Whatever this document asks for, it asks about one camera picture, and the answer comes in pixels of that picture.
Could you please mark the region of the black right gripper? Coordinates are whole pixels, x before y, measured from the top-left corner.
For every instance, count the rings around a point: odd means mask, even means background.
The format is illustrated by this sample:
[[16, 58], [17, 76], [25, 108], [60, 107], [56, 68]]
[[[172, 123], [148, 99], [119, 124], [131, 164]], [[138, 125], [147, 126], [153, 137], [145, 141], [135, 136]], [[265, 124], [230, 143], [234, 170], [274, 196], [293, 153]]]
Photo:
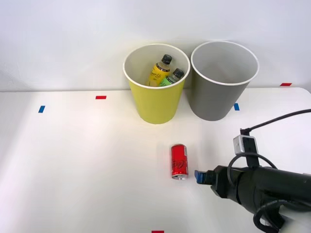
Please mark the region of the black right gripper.
[[241, 202], [237, 187], [232, 186], [227, 178], [227, 167], [217, 166], [214, 170], [198, 171], [194, 175], [198, 184], [211, 185], [212, 191], [220, 198]]

